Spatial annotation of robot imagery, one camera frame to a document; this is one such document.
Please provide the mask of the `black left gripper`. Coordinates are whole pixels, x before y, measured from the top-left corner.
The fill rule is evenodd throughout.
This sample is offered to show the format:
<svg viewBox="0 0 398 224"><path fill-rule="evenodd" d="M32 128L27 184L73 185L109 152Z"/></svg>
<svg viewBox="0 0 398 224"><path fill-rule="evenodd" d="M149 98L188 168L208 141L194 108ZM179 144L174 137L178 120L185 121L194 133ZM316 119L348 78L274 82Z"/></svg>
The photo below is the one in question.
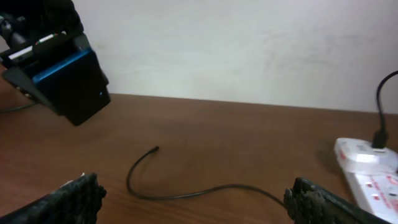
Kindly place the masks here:
<svg viewBox="0 0 398 224"><path fill-rule="evenodd" d="M92 49L74 2L1 1L1 38L9 47L1 52L2 78L35 104L61 115L32 78L78 51Z"/></svg>

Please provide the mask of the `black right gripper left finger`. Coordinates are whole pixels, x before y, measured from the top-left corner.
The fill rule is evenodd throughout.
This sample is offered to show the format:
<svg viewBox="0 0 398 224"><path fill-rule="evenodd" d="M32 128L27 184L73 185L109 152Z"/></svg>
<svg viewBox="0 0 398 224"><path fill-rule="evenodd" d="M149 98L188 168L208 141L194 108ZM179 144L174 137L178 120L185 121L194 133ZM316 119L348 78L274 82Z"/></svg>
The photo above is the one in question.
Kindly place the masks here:
<svg viewBox="0 0 398 224"><path fill-rule="evenodd" d="M81 177L59 189L1 217L4 224L95 224L107 191L95 173Z"/></svg>

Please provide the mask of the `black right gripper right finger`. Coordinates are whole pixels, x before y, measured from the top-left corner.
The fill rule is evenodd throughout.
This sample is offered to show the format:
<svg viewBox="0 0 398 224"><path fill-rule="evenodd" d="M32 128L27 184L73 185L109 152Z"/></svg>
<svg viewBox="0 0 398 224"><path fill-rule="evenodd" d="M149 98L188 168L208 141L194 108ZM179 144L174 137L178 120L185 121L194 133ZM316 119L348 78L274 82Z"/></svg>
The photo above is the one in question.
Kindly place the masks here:
<svg viewBox="0 0 398 224"><path fill-rule="evenodd" d="M295 224L389 224L303 177L285 190L284 206Z"/></svg>

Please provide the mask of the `blue Galaxy smartphone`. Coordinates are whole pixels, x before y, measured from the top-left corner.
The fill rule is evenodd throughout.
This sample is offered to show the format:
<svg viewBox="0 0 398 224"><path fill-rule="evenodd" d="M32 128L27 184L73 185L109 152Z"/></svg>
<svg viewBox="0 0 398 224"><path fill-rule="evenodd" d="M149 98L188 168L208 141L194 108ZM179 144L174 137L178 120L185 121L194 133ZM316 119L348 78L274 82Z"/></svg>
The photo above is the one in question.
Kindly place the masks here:
<svg viewBox="0 0 398 224"><path fill-rule="evenodd" d="M32 82L69 122L79 126L111 101L97 56L78 51L33 76Z"/></svg>

